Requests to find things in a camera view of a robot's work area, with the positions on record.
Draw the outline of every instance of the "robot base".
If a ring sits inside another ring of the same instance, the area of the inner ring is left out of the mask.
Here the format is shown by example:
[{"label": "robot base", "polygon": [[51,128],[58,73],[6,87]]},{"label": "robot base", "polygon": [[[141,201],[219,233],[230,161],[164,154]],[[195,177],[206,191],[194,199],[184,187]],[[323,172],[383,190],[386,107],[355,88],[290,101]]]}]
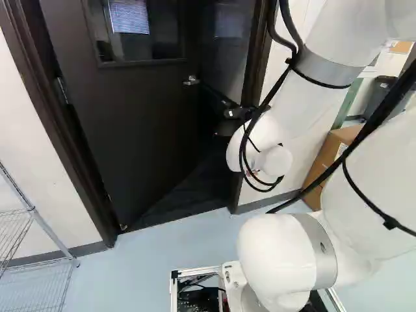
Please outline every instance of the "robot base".
[{"label": "robot base", "polygon": [[[227,262],[222,266],[208,266],[172,271],[170,276],[170,311],[178,312],[181,310],[180,308],[178,309],[178,306],[182,304],[182,302],[178,300],[178,294],[181,291],[190,288],[189,286],[185,286],[186,282],[189,282],[190,284],[202,283],[213,278],[218,278],[215,285],[226,290],[226,294],[222,291],[218,292],[218,307],[215,309],[216,311],[269,312],[259,303],[257,296],[247,284],[247,280],[244,277],[241,265],[238,261]],[[337,312],[346,312],[333,289],[326,289],[326,293]],[[310,301],[315,307],[315,310],[325,311],[326,308],[322,303],[320,296],[322,296],[322,294],[312,292]],[[190,306],[187,307],[187,311],[200,311],[200,309],[195,307],[193,310],[192,306]]]}]

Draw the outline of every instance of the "wire shelf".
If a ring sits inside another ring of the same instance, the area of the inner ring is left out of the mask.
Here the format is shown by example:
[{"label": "wire shelf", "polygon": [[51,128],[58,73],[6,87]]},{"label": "wire shelf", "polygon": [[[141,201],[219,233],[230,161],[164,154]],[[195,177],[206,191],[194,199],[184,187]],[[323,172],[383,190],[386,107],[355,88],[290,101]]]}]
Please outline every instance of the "wire shelf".
[{"label": "wire shelf", "polygon": [[8,268],[0,279],[0,311],[61,312],[75,264],[65,258]]},{"label": "wire shelf", "polygon": [[0,211],[0,278],[33,222],[25,210]]}]

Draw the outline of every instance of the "door frame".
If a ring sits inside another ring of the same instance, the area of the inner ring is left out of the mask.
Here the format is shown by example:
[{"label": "door frame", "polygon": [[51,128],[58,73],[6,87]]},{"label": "door frame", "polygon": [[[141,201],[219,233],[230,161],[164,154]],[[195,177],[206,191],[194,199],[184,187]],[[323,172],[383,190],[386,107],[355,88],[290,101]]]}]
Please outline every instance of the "door frame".
[{"label": "door frame", "polygon": [[[252,29],[241,105],[258,105],[272,43],[267,33],[266,17],[268,1],[255,0]],[[103,188],[98,169],[91,169],[90,151],[80,144],[62,110],[62,103],[40,61],[34,38],[29,31],[20,0],[1,0],[0,27],[29,93],[32,104],[39,115],[53,147],[67,171],[80,199],[97,227],[103,242],[112,248],[122,232],[112,210],[108,194]],[[237,211],[243,182],[242,173],[236,175],[235,193],[230,196],[229,210]]]},{"label": "door frame", "polygon": [[32,104],[104,244],[112,248],[120,227],[89,151],[71,130],[51,81],[47,78],[20,0],[1,0],[0,27]]}]

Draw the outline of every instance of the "doorway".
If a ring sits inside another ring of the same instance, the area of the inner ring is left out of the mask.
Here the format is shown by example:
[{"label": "doorway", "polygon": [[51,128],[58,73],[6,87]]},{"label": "doorway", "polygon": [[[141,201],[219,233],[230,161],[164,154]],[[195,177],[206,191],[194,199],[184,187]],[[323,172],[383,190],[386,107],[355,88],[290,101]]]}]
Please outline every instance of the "doorway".
[{"label": "doorway", "polygon": [[30,31],[42,20],[58,68],[51,84],[122,229],[236,204],[241,179],[225,150],[239,121],[224,110],[258,103],[254,52],[270,47],[262,1],[18,3]]}]

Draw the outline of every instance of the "floor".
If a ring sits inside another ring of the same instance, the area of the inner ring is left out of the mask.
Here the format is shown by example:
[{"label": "floor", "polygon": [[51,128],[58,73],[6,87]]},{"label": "floor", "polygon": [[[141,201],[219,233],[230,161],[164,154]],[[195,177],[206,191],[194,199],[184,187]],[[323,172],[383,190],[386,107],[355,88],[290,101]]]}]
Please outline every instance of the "floor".
[{"label": "floor", "polygon": [[227,206],[237,188],[235,174],[228,170],[224,157],[228,142],[226,138],[213,140],[197,167],[127,230],[136,231]]},{"label": "floor", "polygon": [[[169,312],[170,271],[236,260],[239,228],[268,208],[239,216],[223,208],[121,235],[114,249],[81,258],[64,312]],[[300,202],[285,212],[308,210]]]},{"label": "floor", "polygon": [[[239,228],[269,208],[239,216],[223,208],[121,235],[114,249],[81,258],[64,312],[169,312],[170,271],[236,260]],[[308,210],[298,202],[283,212]],[[416,252],[409,252],[386,261],[367,281],[337,293],[348,312],[416,311],[415,263]],[[322,299],[328,312],[335,312],[328,298]]]}]

